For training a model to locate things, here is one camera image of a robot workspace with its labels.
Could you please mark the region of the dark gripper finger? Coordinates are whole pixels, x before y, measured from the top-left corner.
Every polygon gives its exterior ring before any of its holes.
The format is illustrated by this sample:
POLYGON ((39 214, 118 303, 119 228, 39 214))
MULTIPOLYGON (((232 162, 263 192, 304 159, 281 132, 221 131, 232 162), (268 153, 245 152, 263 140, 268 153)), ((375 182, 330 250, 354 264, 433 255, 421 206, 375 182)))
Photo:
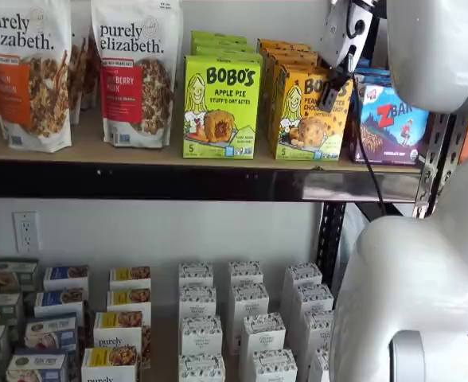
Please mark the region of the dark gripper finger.
POLYGON ((331 112, 333 106, 340 95, 340 91, 344 88, 347 82, 356 83, 354 79, 354 69, 357 61, 355 60, 356 49, 350 49, 341 62, 333 67, 319 57, 318 65, 326 70, 326 80, 322 89, 322 95, 318 101, 318 106, 321 111, 331 112))

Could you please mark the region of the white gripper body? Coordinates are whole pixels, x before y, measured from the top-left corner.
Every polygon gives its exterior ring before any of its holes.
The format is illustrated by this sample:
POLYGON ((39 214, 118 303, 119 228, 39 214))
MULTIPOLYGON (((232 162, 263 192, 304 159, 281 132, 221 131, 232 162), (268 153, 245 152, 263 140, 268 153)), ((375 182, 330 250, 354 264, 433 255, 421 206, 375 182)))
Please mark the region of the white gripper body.
POLYGON ((322 66, 354 70, 372 59, 379 26, 379 1, 330 1, 320 36, 322 66))

